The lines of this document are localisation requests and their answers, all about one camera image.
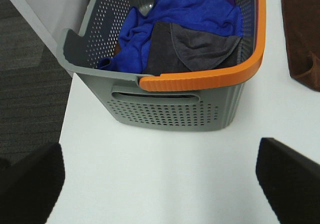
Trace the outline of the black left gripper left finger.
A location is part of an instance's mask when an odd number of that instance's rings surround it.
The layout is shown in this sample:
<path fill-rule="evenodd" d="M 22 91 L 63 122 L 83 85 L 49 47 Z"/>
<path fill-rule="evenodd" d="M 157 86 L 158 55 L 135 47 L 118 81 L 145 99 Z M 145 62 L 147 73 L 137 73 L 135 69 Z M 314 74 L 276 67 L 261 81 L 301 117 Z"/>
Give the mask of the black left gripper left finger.
<path fill-rule="evenodd" d="M 1 223 L 46 223 L 65 182 L 59 143 L 47 143 L 15 164 L 0 161 Z"/>

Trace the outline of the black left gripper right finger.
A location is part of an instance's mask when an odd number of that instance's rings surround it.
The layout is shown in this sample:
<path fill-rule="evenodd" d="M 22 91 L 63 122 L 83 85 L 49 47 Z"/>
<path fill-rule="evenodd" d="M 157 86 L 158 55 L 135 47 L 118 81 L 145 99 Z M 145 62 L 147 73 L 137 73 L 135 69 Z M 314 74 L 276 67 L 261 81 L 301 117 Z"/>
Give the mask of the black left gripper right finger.
<path fill-rule="evenodd" d="M 319 223 L 319 164 L 266 137 L 256 161 L 258 183 L 280 223 Z"/>

